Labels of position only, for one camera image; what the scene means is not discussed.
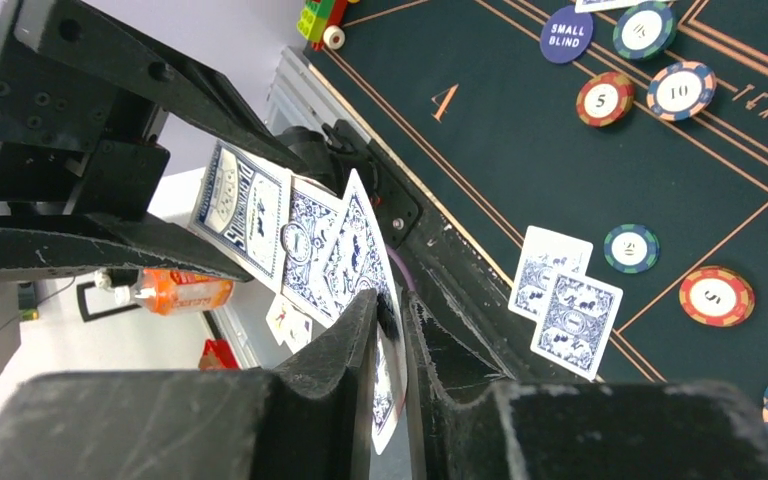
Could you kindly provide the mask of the card being pulled out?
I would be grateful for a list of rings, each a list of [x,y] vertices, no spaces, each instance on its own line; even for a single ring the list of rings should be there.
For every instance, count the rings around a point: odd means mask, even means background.
[[[369,195],[356,169],[328,233],[322,276],[336,314],[363,290],[376,292],[379,320],[372,399],[372,444],[382,454],[399,423],[408,386],[406,348],[398,291],[386,244]]]

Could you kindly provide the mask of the green poker chip stack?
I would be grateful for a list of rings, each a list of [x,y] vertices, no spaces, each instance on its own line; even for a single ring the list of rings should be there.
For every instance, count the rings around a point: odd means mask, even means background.
[[[637,274],[655,266],[660,257],[660,243],[654,231],[643,224],[621,224],[605,236],[603,254],[618,272]]]

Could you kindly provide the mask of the orange poker chip stack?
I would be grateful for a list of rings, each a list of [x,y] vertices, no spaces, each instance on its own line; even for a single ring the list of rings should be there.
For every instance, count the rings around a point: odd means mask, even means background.
[[[753,288],[740,274],[726,267],[697,268],[681,282],[679,303],[692,320],[727,328],[747,320],[756,306]]]

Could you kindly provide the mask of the blue playing card deck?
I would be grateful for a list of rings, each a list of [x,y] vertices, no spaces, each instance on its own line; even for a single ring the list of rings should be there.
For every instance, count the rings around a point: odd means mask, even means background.
[[[219,140],[189,228],[278,293],[286,259],[281,229],[289,220],[291,193],[290,169]]]

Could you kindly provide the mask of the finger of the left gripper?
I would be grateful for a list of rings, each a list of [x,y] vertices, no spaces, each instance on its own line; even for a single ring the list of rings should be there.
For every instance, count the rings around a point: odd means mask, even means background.
[[[222,73],[83,1],[20,1],[15,37],[33,52],[136,94],[190,125],[312,179],[328,153],[293,152]]]
[[[150,214],[140,221],[105,214],[0,216],[0,282],[79,276],[102,268],[252,279],[206,240]]]

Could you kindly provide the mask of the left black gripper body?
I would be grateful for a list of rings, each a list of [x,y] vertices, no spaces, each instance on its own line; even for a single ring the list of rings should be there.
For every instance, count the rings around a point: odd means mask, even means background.
[[[166,112],[90,68],[112,53],[89,40],[78,1],[7,1],[0,11],[0,202],[59,213],[143,217],[169,161]],[[42,53],[42,37],[85,68]]]

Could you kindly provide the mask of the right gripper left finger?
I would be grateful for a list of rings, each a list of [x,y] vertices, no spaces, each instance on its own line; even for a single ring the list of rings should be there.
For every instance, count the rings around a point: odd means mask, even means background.
[[[0,412],[0,479],[365,479],[378,297],[267,370],[35,377]]]

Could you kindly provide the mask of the next card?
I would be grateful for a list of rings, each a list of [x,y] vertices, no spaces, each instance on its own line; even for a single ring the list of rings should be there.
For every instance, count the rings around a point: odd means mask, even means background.
[[[281,293],[323,327],[336,321],[332,297],[326,292],[321,256],[341,201],[317,185],[292,179],[290,213],[281,229],[285,264]]]

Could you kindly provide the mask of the blue small blind button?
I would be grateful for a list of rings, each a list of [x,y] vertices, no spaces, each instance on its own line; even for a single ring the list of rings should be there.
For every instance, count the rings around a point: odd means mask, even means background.
[[[555,11],[542,28],[540,50],[554,64],[577,60],[591,43],[594,20],[590,13],[578,13],[573,5]]]

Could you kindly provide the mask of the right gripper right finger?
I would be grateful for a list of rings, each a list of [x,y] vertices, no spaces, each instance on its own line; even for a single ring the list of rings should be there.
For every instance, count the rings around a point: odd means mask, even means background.
[[[401,299],[417,479],[768,479],[768,433],[735,388],[520,383]]]

